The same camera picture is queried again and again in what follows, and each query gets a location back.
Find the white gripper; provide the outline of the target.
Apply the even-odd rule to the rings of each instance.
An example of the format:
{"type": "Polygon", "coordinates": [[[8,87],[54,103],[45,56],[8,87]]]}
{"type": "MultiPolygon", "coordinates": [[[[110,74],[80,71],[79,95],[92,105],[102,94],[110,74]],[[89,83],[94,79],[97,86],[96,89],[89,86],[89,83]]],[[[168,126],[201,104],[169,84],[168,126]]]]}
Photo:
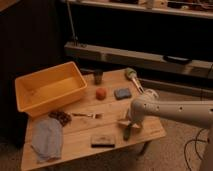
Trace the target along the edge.
{"type": "MultiPolygon", "coordinates": [[[[127,114],[126,119],[130,121],[134,129],[142,129],[142,121],[143,121],[142,116],[139,115],[132,116],[131,114],[127,114]]],[[[127,126],[128,125],[127,120],[118,120],[117,123],[119,125],[127,126]]]]}

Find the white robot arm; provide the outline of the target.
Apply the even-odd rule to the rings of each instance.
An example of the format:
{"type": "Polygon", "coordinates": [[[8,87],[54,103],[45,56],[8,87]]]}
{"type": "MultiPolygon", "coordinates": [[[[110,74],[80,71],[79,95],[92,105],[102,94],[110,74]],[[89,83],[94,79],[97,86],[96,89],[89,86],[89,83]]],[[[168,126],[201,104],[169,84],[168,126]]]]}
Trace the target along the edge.
{"type": "Polygon", "coordinates": [[[161,101],[158,94],[147,89],[131,101],[126,117],[128,124],[123,139],[127,141],[134,125],[142,127],[146,116],[156,116],[208,129],[208,140],[199,171],[213,171],[213,100],[161,101]]]}

